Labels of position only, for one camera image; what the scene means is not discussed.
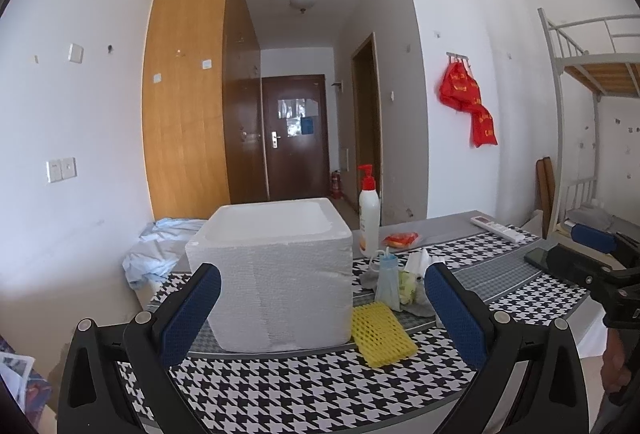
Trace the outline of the person's right hand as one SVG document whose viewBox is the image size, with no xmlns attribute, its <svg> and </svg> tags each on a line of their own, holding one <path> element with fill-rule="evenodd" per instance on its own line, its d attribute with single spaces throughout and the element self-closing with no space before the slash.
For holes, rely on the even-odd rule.
<svg viewBox="0 0 640 434">
<path fill-rule="evenodd" d="M 624 343 L 615 329 L 608 329 L 602 362 L 600 375 L 605 393 L 619 392 L 629 384 L 631 373 L 626 367 Z"/>
</svg>

